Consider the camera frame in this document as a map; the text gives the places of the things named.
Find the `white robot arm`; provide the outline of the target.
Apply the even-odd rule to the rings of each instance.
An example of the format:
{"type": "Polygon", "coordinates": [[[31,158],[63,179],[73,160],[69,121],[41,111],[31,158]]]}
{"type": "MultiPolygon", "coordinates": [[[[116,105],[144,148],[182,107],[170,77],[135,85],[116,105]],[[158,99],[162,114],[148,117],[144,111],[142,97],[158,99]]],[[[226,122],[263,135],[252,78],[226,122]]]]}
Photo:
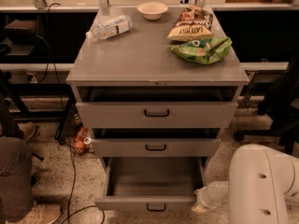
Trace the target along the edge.
{"type": "Polygon", "coordinates": [[[197,189],[192,210],[228,204],[229,224],[289,224],[287,205],[299,202],[299,159],[249,144],[233,155],[227,181],[197,189]]]}

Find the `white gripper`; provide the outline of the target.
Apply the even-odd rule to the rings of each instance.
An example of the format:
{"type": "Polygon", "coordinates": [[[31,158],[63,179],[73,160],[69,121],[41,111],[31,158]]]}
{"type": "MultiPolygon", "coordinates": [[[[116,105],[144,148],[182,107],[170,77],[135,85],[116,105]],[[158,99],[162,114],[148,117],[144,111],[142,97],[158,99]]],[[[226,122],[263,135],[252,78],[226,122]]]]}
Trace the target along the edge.
{"type": "Polygon", "coordinates": [[[192,207],[193,212],[205,213],[206,210],[215,209],[218,204],[213,187],[203,187],[195,191],[196,203],[192,207]]]}

